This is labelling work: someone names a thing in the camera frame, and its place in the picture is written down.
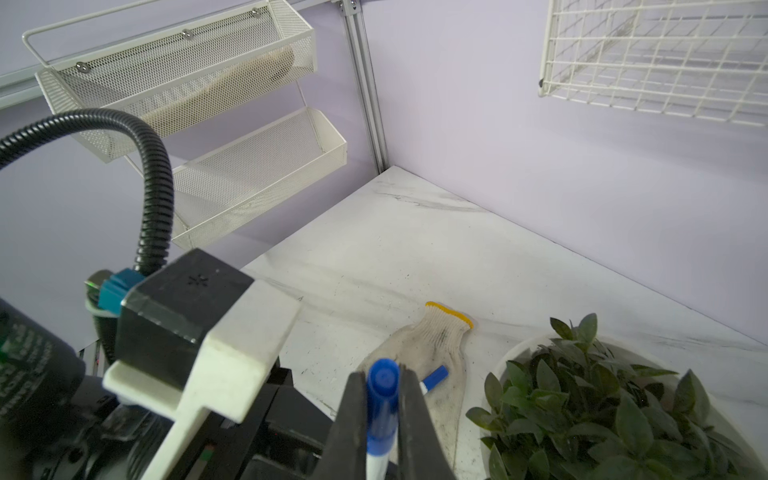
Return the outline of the white marker pen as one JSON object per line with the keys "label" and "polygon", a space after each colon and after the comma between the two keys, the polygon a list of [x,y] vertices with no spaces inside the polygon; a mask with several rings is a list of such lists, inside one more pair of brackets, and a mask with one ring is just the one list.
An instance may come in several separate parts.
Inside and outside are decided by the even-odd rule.
{"label": "white marker pen", "polygon": [[439,366],[437,369],[425,376],[420,382],[420,389],[423,395],[428,394],[440,385],[449,376],[449,371],[445,365]]}
{"label": "white marker pen", "polygon": [[389,467],[388,455],[366,454],[365,474],[366,480],[384,480]]}

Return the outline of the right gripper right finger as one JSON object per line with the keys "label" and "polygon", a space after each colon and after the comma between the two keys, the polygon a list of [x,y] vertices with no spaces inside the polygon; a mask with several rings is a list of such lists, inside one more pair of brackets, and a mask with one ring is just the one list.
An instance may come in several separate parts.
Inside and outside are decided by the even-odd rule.
{"label": "right gripper right finger", "polygon": [[398,478],[455,479],[443,453],[416,373],[400,368],[398,395]]}

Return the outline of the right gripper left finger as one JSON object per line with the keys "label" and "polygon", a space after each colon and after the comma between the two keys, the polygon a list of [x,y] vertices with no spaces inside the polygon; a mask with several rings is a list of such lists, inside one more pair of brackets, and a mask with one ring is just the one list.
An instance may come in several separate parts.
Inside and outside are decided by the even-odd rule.
{"label": "right gripper left finger", "polygon": [[312,480],[366,478],[367,389],[363,372],[349,375]]}

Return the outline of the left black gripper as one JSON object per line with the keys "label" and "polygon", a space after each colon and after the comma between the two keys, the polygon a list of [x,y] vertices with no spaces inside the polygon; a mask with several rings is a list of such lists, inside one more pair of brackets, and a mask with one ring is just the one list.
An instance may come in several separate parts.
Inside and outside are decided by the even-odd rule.
{"label": "left black gripper", "polygon": [[[4,479],[139,479],[171,422],[125,406],[85,373],[64,342],[7,302],[1,304],[1,415]],[[331,419],[275,366],[246,419],[212,413],[171,476],[174,479],[307,479],[319,462]]]}

